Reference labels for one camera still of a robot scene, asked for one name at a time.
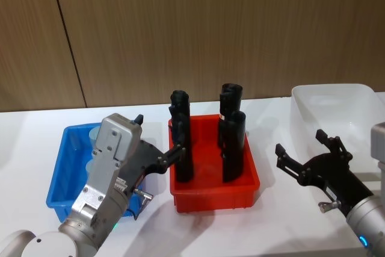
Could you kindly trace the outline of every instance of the translucent white bin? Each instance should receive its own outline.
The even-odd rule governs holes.
[[[317,129],[323,129],[329,137],[340,136],[353,155],[350,170],[372,190],[379,188],[373,182],[379,182],[381,174],[378,161],[370,154],[371,128],[384,121],[385,106],[366,85],[299,85],[292,89],[291,135],[298,161],[305,163],[328,152],[315,139]]]

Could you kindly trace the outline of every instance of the brown wooden wall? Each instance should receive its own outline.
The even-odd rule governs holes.
[[[0,0],[0,111],[84,107],[56,0]]]
[[[40,15],[47,9],[36,8],[38,1],[31,1],[24,14]],[[67,92],[62,100],[52,104],[36,99],[25,108],[54,107],[59,102],[81,106],[55,0],[40,2],[51,7],[48,18],[56,29],[54,33],[49,29],[48,36],[42,33],[47,42],[43,47],[58,43],[53,45],[56,52],[46,56],[49,60],[42,61],[44,69],[63,70],[74,83],[72,91],[67,81],[58,86],[59,92]],[[59,3],[89,107],[164,103],[174,89],[186,90],[192,101],[214,100],[225,82],[242,84],[245,98],[287,96],[295,85],[328,82],[361,82],[385,90],[385,0]],[[2,28],[5,17],[1,12],[0,17]],[[25,44],[20,50],[28,48]],[[9,58],[15,54],[8,53]],[[9,86],[8,91],[25,91],[23,83],[16,83],[17,88]],[[28,85],[29,91],[49,91],[47,80]],[[70,95],[75,95],[74,100],[67,98]]]

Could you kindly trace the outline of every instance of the black cylindrical object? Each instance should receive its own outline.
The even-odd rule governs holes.
[[[175,90],[170,97],[171,136],[173,144],[185,148],[184,157],[175,164],[176,180],[188,182],[194,177],[193,156],[190,135],[190,103],[188,94],[183,90]]]
[[[242,87],[238,84],[222,85],[220,94],[220,113],[222,119],[230,117],[234,111],[241,108]]]
[[[246,116],[241,108],[242,87],[224,84],[220,94],[218,145],[223,160],[223,182],[242,175]]]
[[[223,182],[233,181],[243,173],[245,120],[246,115],[242,111],[234,111],[229,118],[219,121]]]

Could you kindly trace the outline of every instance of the white table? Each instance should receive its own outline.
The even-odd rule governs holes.
[[[385,93],[379,94],[385,99]],[[261,181],[254,207],[177,214],[169,175],[150,175],[146,190],[154,200],[137,221],[123,218],[96,256],[364,256],[345,218],[316,188],[301,187],[276,167],[276,143],[296,158],[289,132],[290,98],[242,101],[246,130]],[[218,102],[191,104],[191,115],[215,114]],[[111,113],[144,114],[143,138],[168,149],[168,105],[0,114],[0,240],[19,230],[35,234],[60,225],[46,196],[66,126],[99,122]]]

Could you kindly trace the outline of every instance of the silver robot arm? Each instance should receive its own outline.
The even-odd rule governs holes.
[[[371,155],[379,160],[381,169],[381,196],[370,196],[359,202],[346,220],[368,249],[369,256],[385,256],[385,123],[371,130]]]
[[[339,137],[328,137],[318,130],[316,139],[330,153],[315,156],[305,164],[292,159],[277,144],[277,167],[291,175],[302,186],[320,188],[331,202],[318,204],[322,213],[339,209],[353,232],[368,250],[368,256],[385,257],[385,123],[371,130],[371,155],[379,160],[381,197],[373,193],[349,170],[353,156]]]
[[[135,121],[119,114],[104,118],[87,183],[58,232],[36,237],[17,231],[0,243],[0,257],[94,256],[127,210],[132,194],[141,196],[141,209],[151,201],[151,194],[137,188],[143,178],[165,173],[184,155],[180,145],[162,153],[140,140],[142,122],[141,115]]]

